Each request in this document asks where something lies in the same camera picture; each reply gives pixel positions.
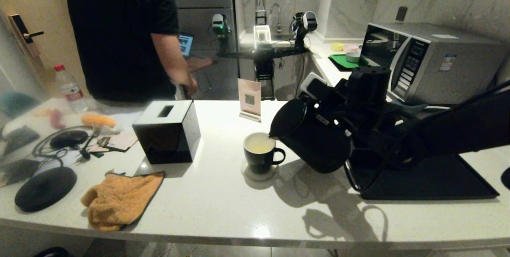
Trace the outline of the black electric kettle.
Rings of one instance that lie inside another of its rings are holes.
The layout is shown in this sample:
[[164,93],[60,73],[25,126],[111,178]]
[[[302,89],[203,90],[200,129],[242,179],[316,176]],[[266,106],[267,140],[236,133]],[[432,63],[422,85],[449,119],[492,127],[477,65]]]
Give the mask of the black electric kettle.
[[319,173],[341,168],[351,154],[344,130],[333,131],[311,121],[308,105],[300,99],[285,103],[275,114],[269,137],[276,138]]

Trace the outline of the QR code sign stand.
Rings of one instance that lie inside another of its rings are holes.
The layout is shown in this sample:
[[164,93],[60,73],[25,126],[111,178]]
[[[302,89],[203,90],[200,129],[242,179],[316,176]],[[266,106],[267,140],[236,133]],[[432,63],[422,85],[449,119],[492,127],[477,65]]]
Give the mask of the QR code sign stand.
[[239,78],[237,79],[237,88],[240,101],[239,117],[261,123],[261,83]]

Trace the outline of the black mug white inside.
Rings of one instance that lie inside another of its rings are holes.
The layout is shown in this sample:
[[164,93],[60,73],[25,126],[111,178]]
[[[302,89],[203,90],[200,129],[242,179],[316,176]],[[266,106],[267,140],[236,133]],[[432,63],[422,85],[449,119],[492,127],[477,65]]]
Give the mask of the black mug white inside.
[[286,152],[277,148],[275,139],[266,132],[254,132],[243,141],[248,168],[255,174],[265,174],[286,159]]

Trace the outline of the black rig stand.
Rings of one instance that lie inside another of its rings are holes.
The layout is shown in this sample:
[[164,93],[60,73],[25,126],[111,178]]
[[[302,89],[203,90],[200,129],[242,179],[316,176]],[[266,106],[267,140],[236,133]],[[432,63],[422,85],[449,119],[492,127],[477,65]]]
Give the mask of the black rig stand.
[[290,57],[310,52],[307,48],[266,48],[255,49],[251,51],[226,52],[219,51],[216,53],[218,57],[229,59],[250,59],[253,60],[255,81],[267,81],[270,95],[262,96],[262,100],[275,100],[275,59]]

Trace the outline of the white round coaster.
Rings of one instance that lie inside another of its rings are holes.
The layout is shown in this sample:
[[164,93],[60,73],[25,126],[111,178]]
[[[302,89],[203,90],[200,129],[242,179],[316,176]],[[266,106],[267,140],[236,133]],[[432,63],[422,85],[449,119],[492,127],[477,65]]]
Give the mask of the white round coaster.
[[247,161],[244,160],[241,163],[240,171],[244,175],[244,177],[247,177],[248,179],[254,181],[266,181],[272,179],[275,175],[277,175],[279,171],[279,165],[271,166],[269,171],[267,171],[266,173],[255,173],[253,172],[253,170],[251,170]]

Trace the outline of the white rig box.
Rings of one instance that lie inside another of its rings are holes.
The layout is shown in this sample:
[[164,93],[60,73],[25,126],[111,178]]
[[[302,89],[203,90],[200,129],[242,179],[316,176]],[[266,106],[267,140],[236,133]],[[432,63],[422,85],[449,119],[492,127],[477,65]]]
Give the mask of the white rig box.
[[271,45],[273,40],[271,37],[269,25],[255,25],[253,27],[253,48],[262,49],[266,45]]

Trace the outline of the laptop computer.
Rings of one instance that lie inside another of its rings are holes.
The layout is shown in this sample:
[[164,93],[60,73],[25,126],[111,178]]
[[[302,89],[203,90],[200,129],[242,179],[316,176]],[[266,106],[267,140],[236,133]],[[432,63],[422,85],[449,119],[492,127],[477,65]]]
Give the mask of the laptop computer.
[[194,42],[194,35],[189,33],[181,33],[178,36],[178,40],[180,41],[180,50],[183,57],[186,59],[189,58]]

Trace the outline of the orange towel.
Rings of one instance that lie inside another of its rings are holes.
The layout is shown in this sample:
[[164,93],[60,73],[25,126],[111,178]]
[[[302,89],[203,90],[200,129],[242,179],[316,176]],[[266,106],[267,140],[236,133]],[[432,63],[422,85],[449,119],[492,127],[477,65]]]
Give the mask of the orange towel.
[[80,202],[88,209],[89,224],[102,232],[120,231],[137,222],[155,197],[165,173],[126,177],[107,174],[92,186]]

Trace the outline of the person in black shirt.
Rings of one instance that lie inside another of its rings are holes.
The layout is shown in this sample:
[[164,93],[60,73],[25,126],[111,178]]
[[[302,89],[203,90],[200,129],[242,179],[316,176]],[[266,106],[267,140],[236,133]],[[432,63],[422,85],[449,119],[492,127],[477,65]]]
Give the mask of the person in black shirt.
[[88,92],[97,101],[171,100],[194,95],[180,47],[175,0],[67,0]]

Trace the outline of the red-capped water bottle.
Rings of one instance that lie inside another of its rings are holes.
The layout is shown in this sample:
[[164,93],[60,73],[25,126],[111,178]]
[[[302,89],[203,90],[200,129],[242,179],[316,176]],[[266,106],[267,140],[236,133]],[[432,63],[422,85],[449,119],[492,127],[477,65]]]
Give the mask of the red-capped water bottle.
[[56,72],[56,83],[71,110],[74,112],[87,112],[89,104],[84,98],[84,94],[74,76],[62,64],[54,65],[53,69]]

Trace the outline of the black oval mouse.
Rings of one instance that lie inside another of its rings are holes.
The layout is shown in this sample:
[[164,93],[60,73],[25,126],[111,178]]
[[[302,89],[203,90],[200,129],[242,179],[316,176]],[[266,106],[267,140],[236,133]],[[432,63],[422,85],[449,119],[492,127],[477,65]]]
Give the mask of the black oval mouse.
[[87,141],[88,132],[83,130],[63,131],[52,137],[49,146],[52,149],[62,149],[65,147],[77,147]]

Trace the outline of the red chili pepper toy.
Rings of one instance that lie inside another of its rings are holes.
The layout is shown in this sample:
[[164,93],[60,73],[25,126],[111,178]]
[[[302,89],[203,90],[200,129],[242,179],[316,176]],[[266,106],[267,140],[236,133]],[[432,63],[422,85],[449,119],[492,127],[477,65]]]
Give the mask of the red chili pepper toy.
[[58,109],[50,111],[50,124],[55,129],[65,129],[67,126],[61,122],[63,116],[62,112]]

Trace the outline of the black round kettle base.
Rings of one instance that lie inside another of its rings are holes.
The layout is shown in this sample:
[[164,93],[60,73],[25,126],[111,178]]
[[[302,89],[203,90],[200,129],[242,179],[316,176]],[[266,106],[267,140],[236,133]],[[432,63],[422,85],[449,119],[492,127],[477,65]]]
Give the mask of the black round kettle base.
[[69,167],[46,170],[29,179],[15,195],[15,205],[26,213],[46,209],[64,198],[78,177]]

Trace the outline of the black rounded floor object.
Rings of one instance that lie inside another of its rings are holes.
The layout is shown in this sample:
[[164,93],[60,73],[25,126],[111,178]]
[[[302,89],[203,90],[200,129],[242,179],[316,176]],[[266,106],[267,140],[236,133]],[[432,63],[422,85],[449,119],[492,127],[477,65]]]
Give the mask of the black rounded floor object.
[[51,247],[38,252],[33,257],[72,257],[72,255],[63,247]]

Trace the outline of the teal rounded object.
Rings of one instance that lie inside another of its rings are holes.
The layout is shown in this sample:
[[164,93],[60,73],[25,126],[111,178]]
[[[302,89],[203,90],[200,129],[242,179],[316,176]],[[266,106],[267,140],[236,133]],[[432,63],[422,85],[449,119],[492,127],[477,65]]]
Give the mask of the teal rounded object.
[[10,119],[19,117],[39,104],[39,100],[22,92],[4,92],[0,94],[0,112]]

